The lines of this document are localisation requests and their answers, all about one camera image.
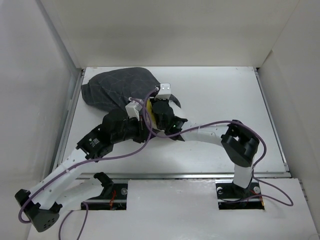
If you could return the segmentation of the white pillow with yellow piping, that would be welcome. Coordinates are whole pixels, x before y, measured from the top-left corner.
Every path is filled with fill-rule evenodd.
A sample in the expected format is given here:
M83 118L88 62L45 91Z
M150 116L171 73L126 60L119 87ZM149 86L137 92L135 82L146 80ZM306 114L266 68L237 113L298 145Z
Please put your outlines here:
M155 130L158 130L157 123L156 123L156 118L155 118L155 115L153 114L153 111L152 111L152 104L151 104L151 100L150 99L148 99L147 102L146 102L146 110L147 110L148 114L151 117L152 128L155 129Z

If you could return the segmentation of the dark grey checked pillowcase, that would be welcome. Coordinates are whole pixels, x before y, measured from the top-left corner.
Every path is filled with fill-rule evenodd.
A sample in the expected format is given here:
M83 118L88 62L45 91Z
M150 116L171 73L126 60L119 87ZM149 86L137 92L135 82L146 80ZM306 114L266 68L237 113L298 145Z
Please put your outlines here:
M129 98L144 99L160 82L146 68L128 67L93 76L81 86L84 102L106 113L125 110Z

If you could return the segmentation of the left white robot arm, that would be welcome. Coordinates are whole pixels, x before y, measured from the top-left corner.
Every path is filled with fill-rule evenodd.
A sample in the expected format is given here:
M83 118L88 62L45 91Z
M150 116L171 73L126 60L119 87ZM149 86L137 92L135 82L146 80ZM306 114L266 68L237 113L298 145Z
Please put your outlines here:
M20 205L18 217L26 215L26 223L42 233L51 228L62 212L73 204L111 195L114 182L104 172L70 187L82 173L94 168L98 162L107 161L114 145L132 140L146 145L151 138L151 118L147 113L130 116L122 110L112 110L102 123L87 133L71 154L44 180L29 190L20 189L15 199Z

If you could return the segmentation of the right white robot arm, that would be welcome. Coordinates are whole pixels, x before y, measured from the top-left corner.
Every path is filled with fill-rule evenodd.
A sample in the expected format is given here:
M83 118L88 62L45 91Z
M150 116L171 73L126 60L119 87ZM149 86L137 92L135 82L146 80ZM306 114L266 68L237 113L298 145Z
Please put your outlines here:
M233 194L243 197L250 191L253 160L260 140L241 121L201 127L183 117L181 108L171 100L151 99L147 101L146 108L153 117L154 129L164 132L166 137L174 141L196 141L222 147L234 163Z

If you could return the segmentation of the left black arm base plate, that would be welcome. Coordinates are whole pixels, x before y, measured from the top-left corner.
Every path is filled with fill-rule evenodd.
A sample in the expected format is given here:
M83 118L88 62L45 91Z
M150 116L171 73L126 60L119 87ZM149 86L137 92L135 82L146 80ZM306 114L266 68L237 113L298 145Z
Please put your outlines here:
M102 192L85 202L91 211L124 211L127 209L128 184L115 183L109 193Z

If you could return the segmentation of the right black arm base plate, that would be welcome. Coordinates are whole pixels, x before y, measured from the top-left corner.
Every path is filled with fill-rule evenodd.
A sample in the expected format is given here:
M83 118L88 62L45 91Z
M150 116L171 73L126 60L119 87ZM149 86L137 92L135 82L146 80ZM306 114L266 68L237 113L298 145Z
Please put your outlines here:
M219 210L265 209L257 182L252 182L247 188L241 188L233 182L217 182L215 186Z

